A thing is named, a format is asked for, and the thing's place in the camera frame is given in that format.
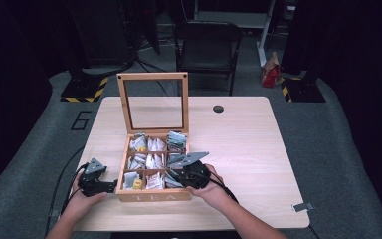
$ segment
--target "person's left hand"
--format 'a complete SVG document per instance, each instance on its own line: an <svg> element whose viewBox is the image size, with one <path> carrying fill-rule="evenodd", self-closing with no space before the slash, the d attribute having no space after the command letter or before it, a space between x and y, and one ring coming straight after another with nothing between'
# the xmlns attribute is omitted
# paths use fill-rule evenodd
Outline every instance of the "person's left hand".
<svg viewBox="0 0 382 239"><path fill-rule="evenodd" d="M63 217L76 223L89 212L93 205L103 201L107 197L107 192L102 192L91 197L84 196L78 186L80 176L81 173L79 173L74 180L74 195L71 196L71 200L62 214Z"/></svg>

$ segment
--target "gray carpet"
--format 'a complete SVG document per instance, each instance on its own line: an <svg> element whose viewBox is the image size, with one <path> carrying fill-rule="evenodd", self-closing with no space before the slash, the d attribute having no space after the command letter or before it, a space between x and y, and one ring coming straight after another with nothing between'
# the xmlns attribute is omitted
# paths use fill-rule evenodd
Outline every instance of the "gray carpet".
<svg viewBox="0 0 382 239"><path fill-rule="evenodd" d="M311 226L320 238L382 238L382 207L364 172L335 93L319 80L326 103L296 104L285 101L280 86L262 88L257 40L252 36L243 40L234 96L264 96L271 101L302 197L316 207L308 213ZM276 50L281 58L284 40L274 38L268 56ZM139 56L166 71L175 71L174 50L168 43L162 45L160 56L151 49L140 51ZM144 72L138 64L127 71ZM44 236L57 178L70 157L86 144L100 101L60 102L69 79L68 73L50 78L54 91L48 106L0 176L0 238ZM119 96L115 76L109 78L102 96ZM82 115L90 119L86 129L71 130L80 111L90 112ZM75 156L62 178L55 209L61 208L80 155ZM308 228L282 231L289 238L315 238ZM76 232L74 237L110 238L110 233Z"/></svg>

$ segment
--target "hand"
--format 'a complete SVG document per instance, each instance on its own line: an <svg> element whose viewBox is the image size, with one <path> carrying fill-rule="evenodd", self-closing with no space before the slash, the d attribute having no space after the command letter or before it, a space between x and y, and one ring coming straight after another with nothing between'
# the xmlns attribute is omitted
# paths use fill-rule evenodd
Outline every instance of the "hand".
<svg viewBox="0 0 382 239"><path fill-rule="evenodd" d="M205 165L209 171L212 172L210 178L217 182L223 183L223 178L217 174L216 169L210 164ZM225 200L231 199L222 187L212 181L210 181L203 189L195 189L190 186L188 186L187 189L192 195L201 197L207 204L215 209L219 209L219 206Z"/></svg>
<svg viewBox="0 0 382 239"><path fill-rule="evenodd" d="M73 194L71 200L64 211L63 217L68 218L70 221L77 223L81 218L83 218L93 205L103 201L107 197L107 192L102 192L97 195L86 197L79 190L79 179L81 173L79 173L74 180L73 184Z"/></svg>

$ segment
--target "red bag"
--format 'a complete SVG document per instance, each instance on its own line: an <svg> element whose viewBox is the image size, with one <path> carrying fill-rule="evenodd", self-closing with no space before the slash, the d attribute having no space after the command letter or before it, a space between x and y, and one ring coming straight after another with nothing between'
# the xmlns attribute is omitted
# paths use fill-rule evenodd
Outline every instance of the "red bag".
<svg viewBox="0 0 382 239"><path fill-rule="evenodd" d="M279 81L281 71L279 70L279 60L276 52L263 66L262 87L272 88Z"/></svg>

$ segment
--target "forearm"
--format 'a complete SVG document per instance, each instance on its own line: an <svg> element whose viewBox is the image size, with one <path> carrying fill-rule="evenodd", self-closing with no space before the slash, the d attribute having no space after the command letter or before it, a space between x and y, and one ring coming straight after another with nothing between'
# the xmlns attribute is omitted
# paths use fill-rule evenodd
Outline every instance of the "forearm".
<svg viewBox="0 0 382 239"><path fill-rule="evenodd" d="M64 217L64 215L60 218L60 220L55 224L52 230L49 232L46 239L65 239L71 238L73 234L74 226L76 222L71 220L70 218Z"/></svg>
<svg viewBox="0 0 382 239"><path fill-rule="evenodd" d="M266 224L230 198L223 199L219 210L244 239L286 238L278 230Z"/></svg>

